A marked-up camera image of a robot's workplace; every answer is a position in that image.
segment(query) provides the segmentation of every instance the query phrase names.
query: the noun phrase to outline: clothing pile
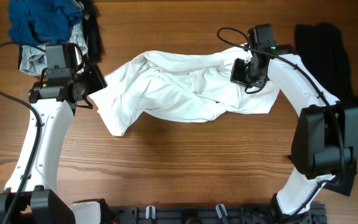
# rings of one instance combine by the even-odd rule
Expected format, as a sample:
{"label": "clothing pile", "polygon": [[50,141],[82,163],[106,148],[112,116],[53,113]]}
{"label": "clothing pile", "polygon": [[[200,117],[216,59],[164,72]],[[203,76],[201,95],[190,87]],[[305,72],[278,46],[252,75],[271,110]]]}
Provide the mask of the clothing pile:
{"label": "clothing pile", "polygon": [[[100,61],[100,35],[96,10],[90,0],[11,0],[9,20],[12,41],[38,45],[74,43],[80,46],[85,65]],[[47,67],[45,52],[19,47],[18,69],[41,75]]]}

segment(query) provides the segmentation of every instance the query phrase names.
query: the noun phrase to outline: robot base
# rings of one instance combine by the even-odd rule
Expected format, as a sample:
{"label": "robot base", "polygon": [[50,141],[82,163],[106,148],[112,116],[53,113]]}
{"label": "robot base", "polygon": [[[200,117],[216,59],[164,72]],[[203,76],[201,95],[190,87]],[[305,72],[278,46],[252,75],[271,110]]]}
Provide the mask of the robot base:
{"label": "robot base", "polygon": [[[218,217],[216,208],[156,208],[155,219],[146,218],[146,208],[109,207],[118,217],[119,224],[271,224],[269,204],[227,207],[227,219]],[[312,204],[299,224],[327,224],[326,209],[322,204]]]}

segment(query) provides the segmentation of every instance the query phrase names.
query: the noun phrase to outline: blue cloth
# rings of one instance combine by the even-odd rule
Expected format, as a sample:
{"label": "blue cloth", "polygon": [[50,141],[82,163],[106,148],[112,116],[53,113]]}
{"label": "blue cloth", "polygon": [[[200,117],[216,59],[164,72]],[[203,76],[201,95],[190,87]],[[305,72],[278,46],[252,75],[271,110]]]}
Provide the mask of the blue cloth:
{"label": "blue cloth", "polygon": [[83,13],[71,0],[11,0],[9,36],[29,44],[67,42],[71,27],[82,21]]}

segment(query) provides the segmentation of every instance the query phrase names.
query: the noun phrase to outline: gray cloth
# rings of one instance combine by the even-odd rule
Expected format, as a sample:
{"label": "gray cloth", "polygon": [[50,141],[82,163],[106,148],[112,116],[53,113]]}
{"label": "gray cloth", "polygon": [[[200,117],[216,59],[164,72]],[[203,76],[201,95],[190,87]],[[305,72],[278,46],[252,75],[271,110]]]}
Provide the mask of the gray cloth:
{"label": "gray cloth", "polygon": [[[73,26],[70,40],[68,42],[78,44],[83,55],[88,52],[88,47],[86,46],[82,31],[82,23]],[[45,45],[39,45],[38,47],[45,49]],[[22,48],[22,62],[20,64],[19,71],[28,75],[41,75],[41,71],[47,67],[47,58],[45,57],[45,53],[26,45],[23,45]]]}

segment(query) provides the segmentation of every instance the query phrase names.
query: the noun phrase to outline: black cloth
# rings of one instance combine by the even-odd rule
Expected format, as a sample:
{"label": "black cloth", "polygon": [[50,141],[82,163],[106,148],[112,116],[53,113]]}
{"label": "black cloth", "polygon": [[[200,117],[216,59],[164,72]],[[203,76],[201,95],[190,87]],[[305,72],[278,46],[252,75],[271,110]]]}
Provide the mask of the black cloth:
{"label": "black cloth", "polygon": [[84,18],[82,28],[84,39],[88,46],[88,53],[85,56],[85,65],[96,64],[101,60],[101,38],[99,33],[97,10],[90,0],[77,0],[84,5]]}
{"label": "black cloth", "polygon": [[[351,87],[351,67],[342,43],[341,31],[325,22],[312,25],[297,25],[295,29],[295,48],[309,72],[331,94],[341,102],[358,106],[358,96]],[[357,167],[346,172],[339,187],[326,185],[327,189],[350,195]]]}

